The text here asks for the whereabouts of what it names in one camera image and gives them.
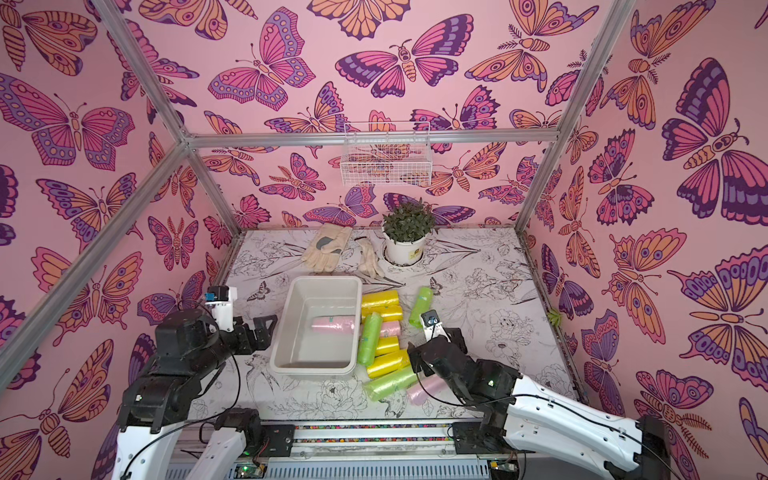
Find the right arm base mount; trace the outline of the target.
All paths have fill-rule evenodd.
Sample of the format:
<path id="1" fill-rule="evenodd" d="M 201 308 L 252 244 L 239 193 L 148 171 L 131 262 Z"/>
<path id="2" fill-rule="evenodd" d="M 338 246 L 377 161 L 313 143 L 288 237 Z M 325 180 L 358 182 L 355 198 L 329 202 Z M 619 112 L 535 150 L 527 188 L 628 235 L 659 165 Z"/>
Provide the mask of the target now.
<path id="1" fill-rule="evenodd" d="M 458 454 L 509 454 L 514 448 L 504 438 L 505 431 L 480 421 L 454 422 L 447 430 Z"/>

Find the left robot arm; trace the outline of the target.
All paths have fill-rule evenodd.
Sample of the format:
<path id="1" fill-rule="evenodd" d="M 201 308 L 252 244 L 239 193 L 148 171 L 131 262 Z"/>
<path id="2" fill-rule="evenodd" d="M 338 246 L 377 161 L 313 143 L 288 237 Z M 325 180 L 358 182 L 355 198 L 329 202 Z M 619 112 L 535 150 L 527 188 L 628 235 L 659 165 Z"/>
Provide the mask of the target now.
<path id="1" fill-rule="evenodd" d="M 253 324 L 235 318 L 227 331 L 202 307 L 169 314 L 155 330 L 156 354 L 123 394 L 113 478 L 165 478 L 182 431 L 195 423 L 189 414 L 207 390 L 204 379 L 238 355 L 266 350 L 276 322 L 276 316 Z M 214 432 L 192 479 L 221 479 L 240 456 L 255 458 L 269 444 L 253 408 L 232 405 L 207 420 Z"/>

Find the yellow bag roll small middle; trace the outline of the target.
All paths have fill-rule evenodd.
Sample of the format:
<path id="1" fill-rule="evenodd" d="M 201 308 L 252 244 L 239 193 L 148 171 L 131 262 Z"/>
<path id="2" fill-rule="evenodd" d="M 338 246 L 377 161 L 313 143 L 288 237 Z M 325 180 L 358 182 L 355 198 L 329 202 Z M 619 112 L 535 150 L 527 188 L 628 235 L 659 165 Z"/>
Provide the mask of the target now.
<path id="1" fill-rule="evenodd" d="M 383 356 L 400 349 L 400 342 L 398 337 L 381 337 L 378 341 L 377 348 L 375 350 L 375 356 Z"/>

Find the beige work glove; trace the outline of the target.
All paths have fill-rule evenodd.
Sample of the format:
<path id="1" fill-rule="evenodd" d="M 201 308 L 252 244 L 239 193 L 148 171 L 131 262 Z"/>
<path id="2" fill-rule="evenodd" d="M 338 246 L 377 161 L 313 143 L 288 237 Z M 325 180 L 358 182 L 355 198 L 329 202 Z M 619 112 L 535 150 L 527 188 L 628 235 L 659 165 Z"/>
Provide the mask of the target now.
<path id="1" fill-rule="evenodd" d="M 314 273 L 334 271 L 351 234 L 351 227 L 324 224 L 302 255 L 302 262 Z"/>
<path id="2" fill-rule="evenodd" d="M 385 272 L 379 265 L 378 256 L 371 241 L 367 237 L 358 237 L 355 242 L 361 248 L 358 270 L 371 279 L 383 278 Z"/>

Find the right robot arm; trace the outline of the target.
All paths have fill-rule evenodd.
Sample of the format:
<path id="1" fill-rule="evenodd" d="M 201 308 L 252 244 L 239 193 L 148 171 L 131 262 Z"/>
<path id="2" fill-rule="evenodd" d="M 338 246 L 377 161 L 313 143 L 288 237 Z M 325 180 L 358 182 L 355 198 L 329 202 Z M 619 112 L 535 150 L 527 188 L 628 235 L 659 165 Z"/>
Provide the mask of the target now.
<path id="1" fill-rule="evenodd" d="M 413 371 L 443 380 L 479 422 L 454 438 L 487 452 L 546 454 L 602 479 L 669 479 L 670 447 L 660 420 L 609 414 L 560 395 L 517 369 L 471 358 L 446 336 L 409 345 Z"/>

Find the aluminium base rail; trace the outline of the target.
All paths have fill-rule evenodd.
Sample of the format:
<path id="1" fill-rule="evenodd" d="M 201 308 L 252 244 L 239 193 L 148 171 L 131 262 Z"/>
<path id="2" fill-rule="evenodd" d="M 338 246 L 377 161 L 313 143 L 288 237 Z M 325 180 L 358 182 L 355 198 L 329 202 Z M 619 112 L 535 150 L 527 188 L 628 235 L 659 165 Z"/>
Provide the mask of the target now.
<path id="1" fill-rule="evenodd" d="M 437 459 L 473 457 L 480 460 L 514 460 L 532 454 L 544 454 L 547 447 L 553 449 L 548 455 L 583 468 L 603 467 L 605 459 L 597 452 L 580 446 L 561 435 L 548 435 L 536 427 L 527 433 L 526 440 L 542 440 L 542 446 L 525 446 L 516 440 L 509 454 L 458 454 L 447 430 L 454 422 L 474 422 L 473 419 L 411 419 L 376 421 L 316 421 L 316 422 L 274 422 L 261 426 L 262 443 L 248 447 L 238 456 L 233 445 L 217 445 L 211 438 L 206 449 L 199 453 L 197 463 L 212 466 L 219 462 L 228 471 L 237 463 L 266 465 L 278 459 L 286 460 L 385 460 L 394 458 Z"/>

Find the green bag roll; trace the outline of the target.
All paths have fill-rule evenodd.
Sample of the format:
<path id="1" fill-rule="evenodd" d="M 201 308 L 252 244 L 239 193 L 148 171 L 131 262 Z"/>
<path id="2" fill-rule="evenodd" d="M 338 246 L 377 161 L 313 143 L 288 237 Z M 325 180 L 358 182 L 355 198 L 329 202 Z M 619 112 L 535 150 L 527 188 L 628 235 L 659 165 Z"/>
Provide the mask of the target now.
<path id="1" fill-rule="evenodd" d="M 422 286 L 419 288 L 411 312 L 409 315 L 409 323 L 415 328 L 422 328 L 421 315 L 431 309 L 433 300 L 433 291 L 430 287 Z"/>
<path id="2" fill-rule="evenodd" d="M 408 389 L 416 382 L 417 374 L 407 367 L 371 380 L 363 386 L 363 390 L 371 401 L 377 402 L 398 391 Z"/>
<path id="3" fill-rule="evenodd" d="M 372 312 L 366 317 L 358 345 L 358 364 L 365 367 L 373 364 L 382 324 L 383 318 L 379 312 Z"/>

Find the potted green plant white pot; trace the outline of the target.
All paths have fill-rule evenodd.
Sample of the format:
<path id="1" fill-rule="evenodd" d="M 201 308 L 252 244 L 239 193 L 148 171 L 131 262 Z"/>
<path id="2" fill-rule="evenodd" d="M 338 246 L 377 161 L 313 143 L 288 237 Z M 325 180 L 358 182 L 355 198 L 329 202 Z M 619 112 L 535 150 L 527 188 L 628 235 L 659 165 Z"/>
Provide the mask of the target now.
<path id="1" fill-rule="evenodd" d="M 383 217 L 385 258 L 397 266 L 413 266 L 423 256 L 427 237 L 435 228 L 435 216 L 423 200 L 394 200 Z"/>

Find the green bag roll bottom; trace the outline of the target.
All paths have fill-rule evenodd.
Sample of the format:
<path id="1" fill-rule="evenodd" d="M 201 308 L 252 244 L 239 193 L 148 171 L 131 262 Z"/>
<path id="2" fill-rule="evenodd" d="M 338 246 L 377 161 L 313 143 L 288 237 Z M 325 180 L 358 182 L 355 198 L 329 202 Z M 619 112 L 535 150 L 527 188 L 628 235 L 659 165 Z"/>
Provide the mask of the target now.
<path id="1" fill-rule="evenodd" d="M 416 382 L 417 374 L 407 367 L 371 380 L 363 386 L 363 390 L 371 401 L 377 402 L 398 391 L 408 389 Z"/>

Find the yellow bag roll lower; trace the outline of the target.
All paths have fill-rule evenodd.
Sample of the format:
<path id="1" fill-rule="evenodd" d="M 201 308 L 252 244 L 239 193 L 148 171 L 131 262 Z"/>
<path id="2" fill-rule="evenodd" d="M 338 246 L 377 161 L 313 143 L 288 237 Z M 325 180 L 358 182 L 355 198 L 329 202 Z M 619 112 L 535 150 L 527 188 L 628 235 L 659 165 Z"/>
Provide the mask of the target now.
<path id="1" fill-rule="evenodd" d="M 410 359 L 407 351 L 398 350 L 376 357 L 366 368 L 366 373 L 370 379 L 376 379 L 409 366 Z"/>

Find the aluminium frame bars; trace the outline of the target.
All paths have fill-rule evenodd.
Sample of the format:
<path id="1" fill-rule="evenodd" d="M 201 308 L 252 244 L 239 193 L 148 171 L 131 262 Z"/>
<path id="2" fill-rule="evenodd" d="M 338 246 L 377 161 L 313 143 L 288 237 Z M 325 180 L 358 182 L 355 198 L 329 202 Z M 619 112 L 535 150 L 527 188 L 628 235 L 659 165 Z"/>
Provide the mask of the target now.
<path id="1" fill-rule="evenodd" d="M 140 84 L 156 106 L 175 143 L 159 162 L 152 168 L 137 191 L 118 211 L 94 243 L 85 249 L 73 266 L 56 284 L 52 291 L 32 309 L 15 335 L 6 341 L 1 350 L 1 385 L 7 387 L 15 375 L 22 369 L 29 357 L 40 346 L 66 307 L 75 298 L 79 290 L 95 273 L 122 237 L 149 205 L 165 179 L 172 175 L 178 165 L 188 162 L 195 170 L 199 181 L 204 186 L 210 201 L 217 212 L 227 222 L 233 233 L 239 233 L 233 215 L 225 204 L 224 196 L 219 191 L 199 155 L 202 148 L 235 146 L 341 146 L 346 143 L 344 133 L 307 133 L 307 134 L 235 134 L 235 135 L 194 135 L 186 131 L 175 109 L 162 92 L 155 79 L 148 61 L 140 51 L 137 41 L 129 31 L 124 17 L 111 1 L 97 1 L 95 8 L 102 17 L 103 25 L 116 40 L 118 47 L 127 57 L 129 64 L 138 75 Z M 537 141 L 549 142 L 553 148 L 565 143 L 566 134 L 575 126 L 576 118 L 585 105 L 588 94 L 596 82 L 598 74 L 607 62 L 608 56 L 620 36 L 621 30 L 631 16 L 635 4 L 632 1 L 614 1 L 607 17 L 592 42 L 592 50 L 580 78 L 579 85 L 571 96 L 564 116 L 555 128 L 549 129 L 495 129 L 463 131 L 415 131 L 412 128 L 396 132 L 362 132 L 354 134 L 354 139 L 370 144 L 403 143 L 479 143 L 490 141 Z"/>

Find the yellow bag roll top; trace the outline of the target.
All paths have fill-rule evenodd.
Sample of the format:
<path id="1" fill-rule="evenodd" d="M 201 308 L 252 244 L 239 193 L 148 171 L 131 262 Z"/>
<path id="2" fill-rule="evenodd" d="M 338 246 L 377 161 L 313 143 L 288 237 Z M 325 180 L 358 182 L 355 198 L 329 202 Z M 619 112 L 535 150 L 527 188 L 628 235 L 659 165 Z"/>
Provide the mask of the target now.
<path id="1" fill-rule="evenodd" d="M 364 294 L 361 297 L 361 309 L 362 310 L 377 310 L 382 308 L 389 308 L 391 306 L 399 306 L 399 294 L 397 290 L 386 290 L 380 292 L 373 292 Z"/>

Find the pink bag roll bottom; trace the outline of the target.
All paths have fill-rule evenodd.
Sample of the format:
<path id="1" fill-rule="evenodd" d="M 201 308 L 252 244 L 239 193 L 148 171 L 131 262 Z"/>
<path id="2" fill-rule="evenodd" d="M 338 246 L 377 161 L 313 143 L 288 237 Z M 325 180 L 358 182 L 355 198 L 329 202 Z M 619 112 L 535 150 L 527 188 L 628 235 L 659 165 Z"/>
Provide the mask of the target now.
<path id="1" fill-rule="evenodd" d="M 406 390 L 407 397 L 413 405 L 423 405 L 427 399 L 436 396 L 448 387 L 447 383 L 437 375 L 418 380 Z"/>

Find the right beige work glove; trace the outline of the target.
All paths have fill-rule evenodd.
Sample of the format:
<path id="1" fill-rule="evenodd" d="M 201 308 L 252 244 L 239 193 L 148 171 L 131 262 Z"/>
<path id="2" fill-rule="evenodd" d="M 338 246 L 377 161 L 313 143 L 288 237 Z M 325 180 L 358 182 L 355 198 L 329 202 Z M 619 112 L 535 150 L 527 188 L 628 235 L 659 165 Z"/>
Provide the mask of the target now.
<path id="1" fill-rule="evenodd" d="M 371 241 L 367 237 L 358 237 L 355 242 L 361 248 L 358 270 L 371 279 L 383 278 L 385 272 L 379 265 L 378 256 Z"/>

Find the pink bag roll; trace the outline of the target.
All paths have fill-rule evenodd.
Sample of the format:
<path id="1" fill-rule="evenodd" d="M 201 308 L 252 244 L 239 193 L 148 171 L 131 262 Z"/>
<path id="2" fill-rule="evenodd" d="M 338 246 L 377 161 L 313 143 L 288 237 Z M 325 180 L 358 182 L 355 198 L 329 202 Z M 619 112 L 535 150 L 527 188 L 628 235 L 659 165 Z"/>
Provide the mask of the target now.
<path id="1" fill-rule="evenodd" d="M 320 333 L 352 334 L 356 330 L 355 316 L 320 316 L 311 321 L 311 329 Z"/>
<path id="2" fill-rule="evenodd" d="M 398 321 L 383 322 L 380 329 L 380 337 L 398 337 L 401 334 L 401 331 L 401 325 Z"/>
<path id="3" fill-rule="evenodd" d="M 437 375 L 418 380 L 406 390 L 407 397 L 413 405 L 423 405 L 427 399 L 436 396 L 448 387 L 447 383 Z"/>

